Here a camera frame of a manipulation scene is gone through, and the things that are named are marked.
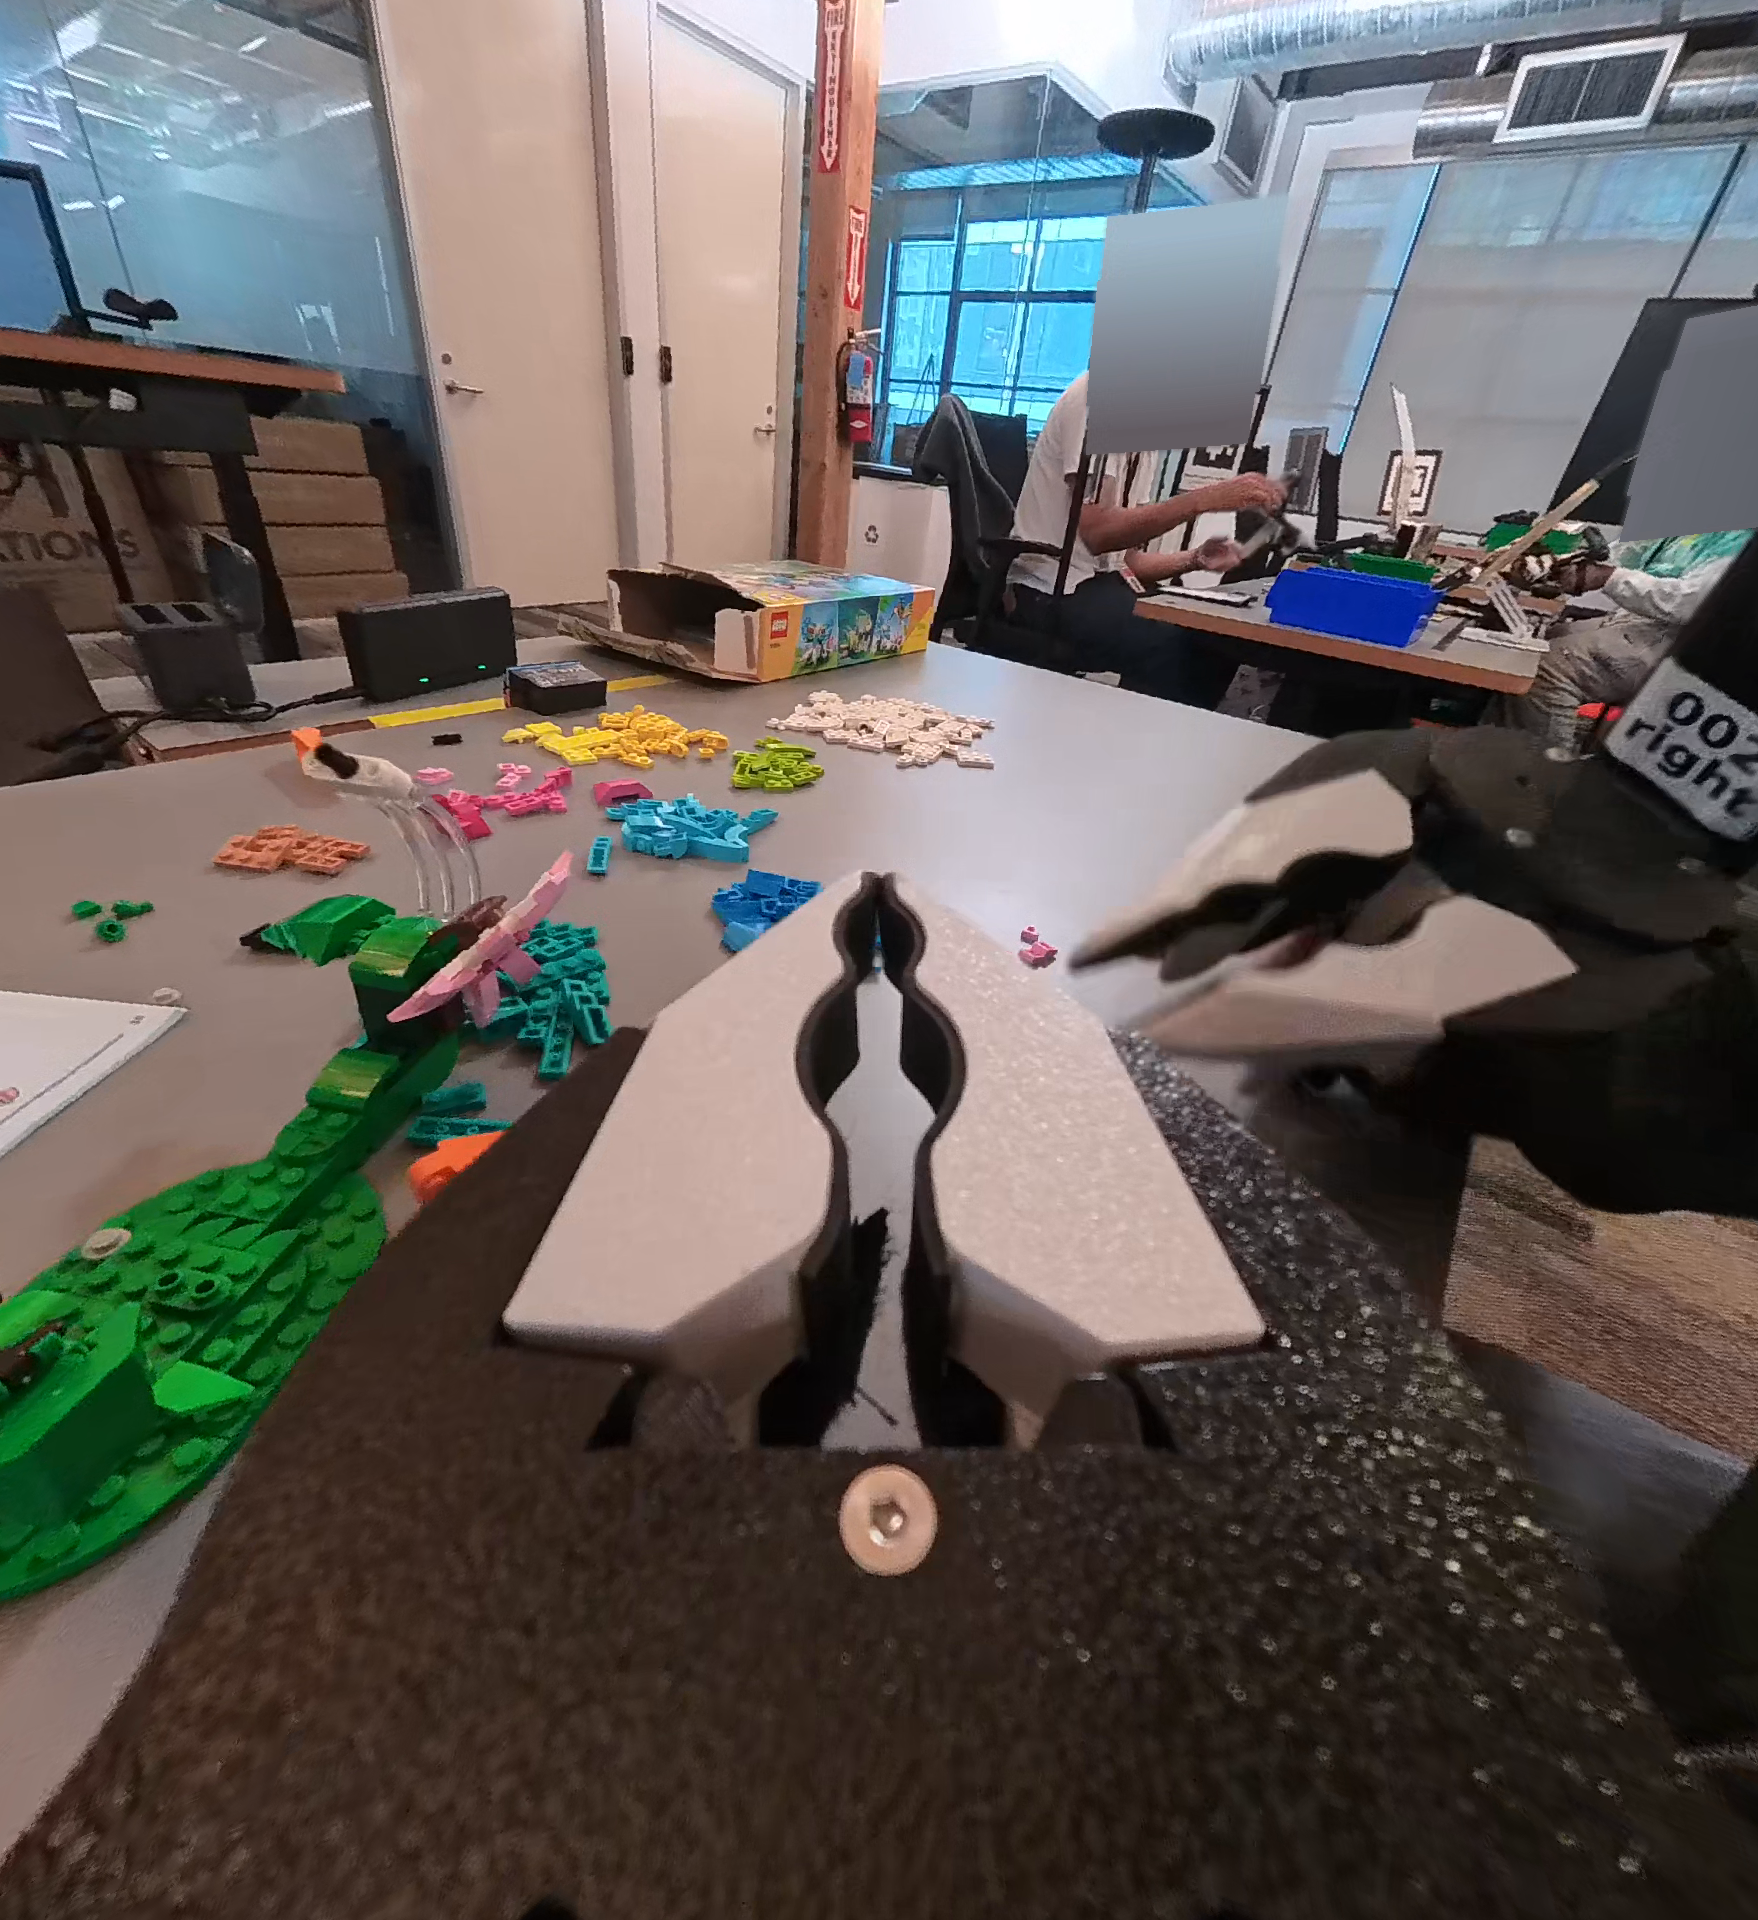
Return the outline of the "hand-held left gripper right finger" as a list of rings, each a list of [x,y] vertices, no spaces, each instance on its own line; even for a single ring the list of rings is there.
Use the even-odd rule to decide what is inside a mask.
[[[931,1112],[900,1280],[931,1448],[996,1448],[1081,1380],[1258,1350],[1265,1329],[1106,1026],[897,876],[874,942]]]

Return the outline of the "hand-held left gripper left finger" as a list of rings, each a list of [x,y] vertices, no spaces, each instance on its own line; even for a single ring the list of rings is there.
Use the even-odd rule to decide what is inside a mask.
[[[829,884],[656,1014],[501,1313],[515,1344],[693,1380],[760,1444],[825,1439],[874,1304],[826,1108],[876,895]]]

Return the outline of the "person's right forearm green sleeve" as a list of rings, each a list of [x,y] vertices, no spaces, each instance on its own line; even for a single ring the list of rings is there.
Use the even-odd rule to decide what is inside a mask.
[[[1747,1466],[1652,1644],[1685,1755],[1758,1826],[1758,869],[1706,981],[1500,1069],[1445,1320]]]

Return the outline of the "pile of teal lego pieces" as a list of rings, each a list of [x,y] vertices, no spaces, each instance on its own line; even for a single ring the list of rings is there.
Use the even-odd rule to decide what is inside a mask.
[[[594,929],[552,919],[534,925],[525,953],[529,979],[501,977],[500,1006],[480,1037],[515,1046],[541,1081],[558,1081],[579,1051],[612,1037],[607,960]]]

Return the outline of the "pile of cyan lego pieces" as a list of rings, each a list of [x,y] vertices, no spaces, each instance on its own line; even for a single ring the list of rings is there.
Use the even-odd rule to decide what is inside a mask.
[[[705,860],[720,866],[748,863],[751,840],[775,824],[775,809],[738,813],[705,807],[698,796],[628,798],[607,807],[627,851],[656,860]]]

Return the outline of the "pile of white lego pieces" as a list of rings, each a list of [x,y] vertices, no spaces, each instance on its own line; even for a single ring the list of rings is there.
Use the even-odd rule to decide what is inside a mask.
[[[950,760],[967,771],[994,769],[987,734],[994,721],[954,712],[920,700],[872,697],[843,698],[814,690],[795,709],[769,721],[769,733],[791,733],[831,747],[884,755],[900,769]]]

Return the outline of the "pile of pink lego pieces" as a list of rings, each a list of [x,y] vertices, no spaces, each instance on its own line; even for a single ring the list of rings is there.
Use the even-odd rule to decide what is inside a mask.
[[[523,765],[503,765],[500,781],[485,790],[440,785],[427,794],[436,824],[458,832],[464,844],[494,836],[500,824],[562,817],[571,809],[575,771],[557,765],[545,775]]]

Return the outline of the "pile of yellow lego pieces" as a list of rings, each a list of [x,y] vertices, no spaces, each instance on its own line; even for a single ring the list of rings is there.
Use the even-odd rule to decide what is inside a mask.
[[[689,729],[650,709],[607,710],[571,729],[534,718],[503,733],[501,745],[534,748],[572,769],[619,765],[641,773],[660,760],[710,763],[730,752],[721,733]]]

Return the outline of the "green lego base model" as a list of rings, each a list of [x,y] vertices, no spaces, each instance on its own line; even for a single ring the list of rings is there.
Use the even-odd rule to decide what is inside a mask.
[[[0,1295],[0,1606],[129,1546],[193,1499],[376,1261],[362,1165],[459,1058],[461,1017],[397,1021],[485,911],[388,917],[350,957],[362,1033],[264,1158],[110,1216]]]

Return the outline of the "wooden office desk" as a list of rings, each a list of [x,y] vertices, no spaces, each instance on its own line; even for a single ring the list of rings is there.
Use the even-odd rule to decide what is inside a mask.
[[[1336,661],[1339,666],[1516,698],[1532,690],[1540,661],[1538,654],[1503,647],[1489,640],[1472,640],[1458,621],[1437,617],[1424,621],[1406,646],[1388,647],[1272,621],[1260,599],[1237,608],[1198,591],[1173,589],[1143,596],[1133,609],[1159,625],[1224,641],[1229,650],[1249,654],[1277,670],[1305,659],[1314,666]]]

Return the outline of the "orange brick separator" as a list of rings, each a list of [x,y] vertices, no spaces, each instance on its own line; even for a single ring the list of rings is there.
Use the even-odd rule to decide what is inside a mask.
[[[480,1134],[436,1141],[420,1153],[407,1171],[411,1201],[423,1208],[452,1181],[472,1168],[491,1146],[505,1137],[505,1129],[484,1129]]]

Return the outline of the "office chair with dark jacket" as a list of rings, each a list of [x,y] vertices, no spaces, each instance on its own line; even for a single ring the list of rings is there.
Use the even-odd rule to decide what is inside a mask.
[[[1029,459],[1023,415],[991,415],[946,394],[920,428],[912,478],[946,494],[947,564],[936,640],[965,641],[987,591],[1008,587],[1011,519]]]

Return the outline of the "white recycling bin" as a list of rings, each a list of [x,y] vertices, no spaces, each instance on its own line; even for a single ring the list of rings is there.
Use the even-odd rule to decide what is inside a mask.
[[[844,572],[939,593],[951,555],[947,493],[879,469],[857,469]]]

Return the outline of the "black charger box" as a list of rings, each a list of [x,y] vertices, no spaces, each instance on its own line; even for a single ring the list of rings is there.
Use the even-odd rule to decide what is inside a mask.
[[[340,609],[337,627],[352,689],[369,707],[498,680],[518,664],[503,589],[437,591]]]

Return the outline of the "white door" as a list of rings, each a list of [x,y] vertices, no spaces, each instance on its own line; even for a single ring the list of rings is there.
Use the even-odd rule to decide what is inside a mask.
[[[585,7],[366,13],[459,573],[597,601],[619,501]]]

